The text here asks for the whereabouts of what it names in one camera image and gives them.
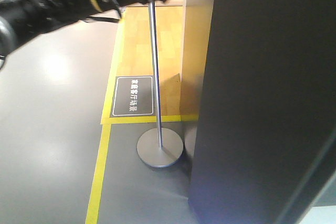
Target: stanchion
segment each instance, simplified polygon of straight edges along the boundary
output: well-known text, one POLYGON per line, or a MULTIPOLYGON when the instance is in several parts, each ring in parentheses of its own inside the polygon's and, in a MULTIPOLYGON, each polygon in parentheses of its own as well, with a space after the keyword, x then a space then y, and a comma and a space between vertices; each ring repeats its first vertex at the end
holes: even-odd
POLYGON ((176 132, 162 128, 155 1, 149 3, 149 18, 154 72, 156 129, 145 132, 139 138, 137 150, 140 159, 145 164, 163 168, 171 166, 179 160, 183 152, 183 142, 176 132))

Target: yellow floor line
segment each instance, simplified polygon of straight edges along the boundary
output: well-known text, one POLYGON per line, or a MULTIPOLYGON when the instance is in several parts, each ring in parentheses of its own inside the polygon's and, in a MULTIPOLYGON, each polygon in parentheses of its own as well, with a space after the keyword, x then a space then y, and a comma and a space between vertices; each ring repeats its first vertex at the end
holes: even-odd
MULTIPOLYGON (((180 122, 180 115, 164 115, 161 117, 162 122, 180 122)), ((156 116, 135 116, 124 118, 104 118, 102 124, 125 124, 125 123, 155 123, 156 116)))
POLYGON ((114 52, 112 56, 111 70, 110 70, 109 81, 107 84, 107 90, 106 90, 106 95, 105 95, 102 119, 109 118, 111 115, 114 87, 116 86, 115 78, 117 76, 119 58, 123 51, 123 43, 124 43, 124 21, 122 20, 119 22, 117 36, 115 38, 114 52))
POLYGON ((198 118, 198 114, 181 115, 181 121, 183 122, 196 122, 198 121, 198 118))
POLYGON ((93 177, 90 201, 89 201, 85 224, 97 224, 98 222, 100 199, 101 199, 101 192, 103 188, 103 181, 104 181, 107 153, 109 149, 110 135, 111 135, 111 125, 103 125, 100 144, 99 144, 99 150, 98 150, 98 157, 97 157, 97 162, 96 162, 96 170, 95 170, 95 175, 93 177))
MULTIPOLYGON (((119 23, 117 36, 115 39, 114 52, 112 56, 111 69, 101 119, 102 133, 85 224, 98 223, 100 200, 103 188, 103 180, 105 174, 106 159, 109 149, 109 141, 111 137, 112 124, 156 122, 156 116, 136 116, 136 117, 123 117, 123 118, 110 117, 113 103, 114 89, 116 86, 115 79, 117 76, 119 59, 123 54, 123 46, 124 46, 124 21, 122 20, 119 23)), ((180 115, 162 116, 162 122, 180 122, 180 121, 181 121, 180 115)))

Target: black panel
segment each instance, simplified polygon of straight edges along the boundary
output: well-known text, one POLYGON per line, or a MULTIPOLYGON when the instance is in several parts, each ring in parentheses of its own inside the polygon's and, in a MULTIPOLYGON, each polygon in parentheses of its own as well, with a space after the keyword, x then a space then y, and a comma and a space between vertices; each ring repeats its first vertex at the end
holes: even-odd
POLYGON ((152 76, 116 77, 111 117, 154 114, 152 76))
MULTIPOLYGON (((202 223, 274 223, 334 141, 334 1, 215 0, 190 193, 202 223)), ((330 172, 316 174, 315 188, 330 172)))

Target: black sign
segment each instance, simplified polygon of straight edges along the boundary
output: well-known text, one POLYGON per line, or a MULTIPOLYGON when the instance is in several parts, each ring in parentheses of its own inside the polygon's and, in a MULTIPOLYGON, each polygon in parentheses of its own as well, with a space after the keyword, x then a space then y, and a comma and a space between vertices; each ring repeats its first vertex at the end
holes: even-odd
POLYGON ((111 116, 153 115, 153 77, 117 77, 111 116))

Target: gray floor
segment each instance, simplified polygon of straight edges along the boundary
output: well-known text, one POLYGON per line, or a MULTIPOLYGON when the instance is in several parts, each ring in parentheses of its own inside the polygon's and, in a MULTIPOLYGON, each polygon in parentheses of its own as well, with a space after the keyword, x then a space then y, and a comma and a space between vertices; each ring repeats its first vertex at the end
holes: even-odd
MULTIPOLYGON (((113 125, 99 212, 99 224, 197 224, 188 205, 190 165, 183 156, 169 168, 151 168, 136 143, 153 123, 113 125)), ((164 127, 181 135, 180 123, 164 127)))
POLYGON ((324 193, 314 205, 315 207, 336 206, 336 175, 326 185, 324 193))
POLYGON ((299 224, 335 224, 336 206, 313 207, 299 224))
POLYGON ((40 36, 0 72, 0 223, 84 223, 117 25, 40 36))

